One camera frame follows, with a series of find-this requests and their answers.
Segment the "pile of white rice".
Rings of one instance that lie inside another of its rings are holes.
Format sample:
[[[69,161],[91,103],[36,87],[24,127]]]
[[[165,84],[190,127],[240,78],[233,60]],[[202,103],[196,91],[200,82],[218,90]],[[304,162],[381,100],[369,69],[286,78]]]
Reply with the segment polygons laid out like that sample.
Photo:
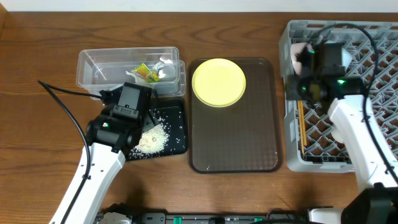
[[[159,117],[160,124],[142,134],[139,144],[134,147],[128,156],[130,161],[173,155],[177,147],[172,146],[174,140],[181,143],[179,138],[171,136],[171,124],[163,117]]]

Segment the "light blue bowl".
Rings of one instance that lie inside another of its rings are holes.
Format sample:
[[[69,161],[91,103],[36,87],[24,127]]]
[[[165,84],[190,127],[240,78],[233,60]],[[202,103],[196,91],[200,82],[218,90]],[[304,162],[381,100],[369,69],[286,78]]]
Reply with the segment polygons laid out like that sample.
[[[353,61],[353,56],[343,48],[343,44],[328,40],[323,46],[323,58],[326,65],[344,67],[347,71]]]

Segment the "wooden chopstick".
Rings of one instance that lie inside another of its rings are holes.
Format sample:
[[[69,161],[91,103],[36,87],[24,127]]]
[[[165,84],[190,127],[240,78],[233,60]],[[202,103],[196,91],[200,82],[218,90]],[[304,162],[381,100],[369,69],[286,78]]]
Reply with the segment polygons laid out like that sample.
[[[298,119],[299,119],[299,128],[300,128],[301,152],[302,152],[302,157],[305,157],[305,146],[303,145],[303,142],[302,142],[302,139],[303,139],[303,137],[302,137],[302,132],[301,132],[302,129],[301,129],[301,127],[300,127],[301,121],[300,121],[299,100],[297,101],[297,109],[298,109]]]
[[[302,129],[301,130],[302,137],[303,137],[302,142],[303,142],[303,145],[306,146],[307,145],[307,134],[306,134],[306,127],[305,127],[305,113],[304,113],[303,105],[304,105],[303,100],[300,100],[299,106],[298,106],[298,108],[300,110],[300,121],[301,121],[300,127]]]

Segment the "pink round bowl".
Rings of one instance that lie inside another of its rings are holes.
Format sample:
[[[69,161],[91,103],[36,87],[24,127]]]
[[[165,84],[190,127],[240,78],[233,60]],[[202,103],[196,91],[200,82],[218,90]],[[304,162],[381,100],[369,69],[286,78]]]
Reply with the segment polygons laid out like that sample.
[[[312,50],[312,46],[306,42],[291,45],[290,58],[296,75],[301,75],[302,67],[310,59]]]

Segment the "green orange snack wrapper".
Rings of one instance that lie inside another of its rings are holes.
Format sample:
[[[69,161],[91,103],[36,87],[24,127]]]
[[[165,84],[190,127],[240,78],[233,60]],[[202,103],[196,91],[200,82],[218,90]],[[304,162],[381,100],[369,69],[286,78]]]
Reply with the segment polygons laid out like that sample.
[[[132,74],[139,75],[147,82],[158,82],[160,80],[158,75],[158,68],[153,66],[149,68],[145,63],[140,64],[136,68],[130,70]]]

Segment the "white tissue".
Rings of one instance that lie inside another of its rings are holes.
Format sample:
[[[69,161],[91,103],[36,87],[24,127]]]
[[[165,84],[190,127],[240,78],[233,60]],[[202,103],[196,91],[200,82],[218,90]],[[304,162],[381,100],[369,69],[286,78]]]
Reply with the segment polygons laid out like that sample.
[[[151,83],[161,83],[160,71],[165,67],[165,63],[157,62],[152,67],[146,63],[141,63],[137,67],[126,70],[125,74],[132,77],[131,83],[142,86],[149,86]]]

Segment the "white green cup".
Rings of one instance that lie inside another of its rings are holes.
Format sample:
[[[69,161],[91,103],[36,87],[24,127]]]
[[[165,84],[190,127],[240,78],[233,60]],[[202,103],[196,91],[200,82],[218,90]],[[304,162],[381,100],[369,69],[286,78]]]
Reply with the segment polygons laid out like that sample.
[[[331,135],[333,137],[333,139],[335,141],[337,141],[338,143],[344,143],[343,138],[341,137],[340,133],[338,132],[338,130],[336,128],[333,128],[331,131]]]

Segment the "yellow round plate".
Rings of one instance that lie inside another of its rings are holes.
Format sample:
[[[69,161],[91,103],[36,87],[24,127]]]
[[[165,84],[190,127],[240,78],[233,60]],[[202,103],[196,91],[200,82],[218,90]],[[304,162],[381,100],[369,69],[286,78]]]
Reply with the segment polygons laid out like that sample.
[[[202,62],[192,75],[195,96],[204,104],[223,108],[235,104],[246,90],[242,68],[225,58]]]

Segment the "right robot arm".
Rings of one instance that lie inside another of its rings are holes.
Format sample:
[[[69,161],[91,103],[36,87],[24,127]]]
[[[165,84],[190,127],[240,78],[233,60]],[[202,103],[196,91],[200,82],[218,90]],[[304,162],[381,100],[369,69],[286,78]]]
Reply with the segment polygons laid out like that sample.
[[[354,167],[358,196],[344,209],[313,208],[312,223],[397,223],[397,159],[371,112],[359,77],[347,77],[338,44],[290,48],[294,74],[285,81],[289,100],[321,103]]]

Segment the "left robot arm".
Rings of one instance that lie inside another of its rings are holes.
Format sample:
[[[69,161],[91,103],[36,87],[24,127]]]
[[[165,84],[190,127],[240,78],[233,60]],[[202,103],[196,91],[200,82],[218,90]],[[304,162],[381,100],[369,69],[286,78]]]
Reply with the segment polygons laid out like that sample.
[[[158,123],[154,110],[138,119],[102,111],[91,120],[78,168],[50,222],[92,223],[131,149]]]

